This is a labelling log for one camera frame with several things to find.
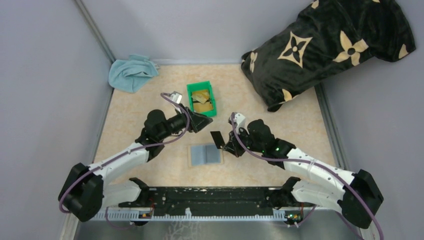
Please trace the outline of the green plastic bin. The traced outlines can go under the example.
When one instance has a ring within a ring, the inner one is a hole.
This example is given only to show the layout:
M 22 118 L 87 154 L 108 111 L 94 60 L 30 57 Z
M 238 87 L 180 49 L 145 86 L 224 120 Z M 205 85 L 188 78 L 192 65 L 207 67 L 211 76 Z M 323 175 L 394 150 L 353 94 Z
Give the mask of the green plastic bin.
M 192 112 L 215 117 L 217 106 L 210 81 L 190 83 L 186 85 L 190 109 Z

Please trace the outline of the dark grey credit card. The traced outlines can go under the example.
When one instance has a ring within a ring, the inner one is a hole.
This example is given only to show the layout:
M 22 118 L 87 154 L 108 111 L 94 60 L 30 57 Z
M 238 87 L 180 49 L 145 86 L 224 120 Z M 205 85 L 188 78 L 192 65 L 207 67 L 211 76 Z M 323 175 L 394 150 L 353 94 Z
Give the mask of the dark grey credit card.
M 223 149 L 225 146 L 225 141 L 221 131 L 211 131 L 210 132 L 213 142 L 217 149 Z

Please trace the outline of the beige leather card holder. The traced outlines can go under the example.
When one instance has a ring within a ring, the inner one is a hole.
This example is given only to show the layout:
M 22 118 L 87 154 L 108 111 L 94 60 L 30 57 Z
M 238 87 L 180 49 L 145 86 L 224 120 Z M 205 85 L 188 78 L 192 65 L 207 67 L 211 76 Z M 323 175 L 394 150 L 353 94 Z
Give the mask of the beige leather card holder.
M 224 163 L 223 152 L 214 143 L 190 145 L 187 148 L 188 166 L 200 167 Z

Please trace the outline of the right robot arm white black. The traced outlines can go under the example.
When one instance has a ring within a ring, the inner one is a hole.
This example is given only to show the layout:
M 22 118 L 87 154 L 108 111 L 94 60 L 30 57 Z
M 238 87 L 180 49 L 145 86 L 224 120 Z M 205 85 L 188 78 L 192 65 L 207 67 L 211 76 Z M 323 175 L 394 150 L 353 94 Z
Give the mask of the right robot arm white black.
M 368 229 L 384 197 L 373 176 L 361 169 L 352 172 L 329 165 L 294 144 L 276 138 L 262 119 L 246 125 L 244 115 L 228 119 L 232 130 L 223 149 L 241 157 L 244 153 L 285 171 L 302 175 L 289 178 L 281 199 L 287 206 L 310 203 L 341 214 L 350 224 Z

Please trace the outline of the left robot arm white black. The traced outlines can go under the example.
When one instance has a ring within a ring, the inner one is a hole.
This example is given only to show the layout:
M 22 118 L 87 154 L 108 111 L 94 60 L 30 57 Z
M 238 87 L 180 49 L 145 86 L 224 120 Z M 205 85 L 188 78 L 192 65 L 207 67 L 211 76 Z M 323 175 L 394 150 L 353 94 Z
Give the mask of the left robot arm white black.
M 144 207 L 150 193 L 133 178 L 124 183 L 112 182 L 131 169 L 156 158 L 165 145 L 177 141 L 166 138 L 186 132 L 198 133 L 213 122 L 211 117 L 176 105 L 176 115 L 166 118 L 160 109 L 150 111 L 140 136 L 127 148 L 100 162 L 74 165 L 58 195 L 59 210 L 70 213 L 81 222 L 92 219 L 101 208 L 121 203 Z

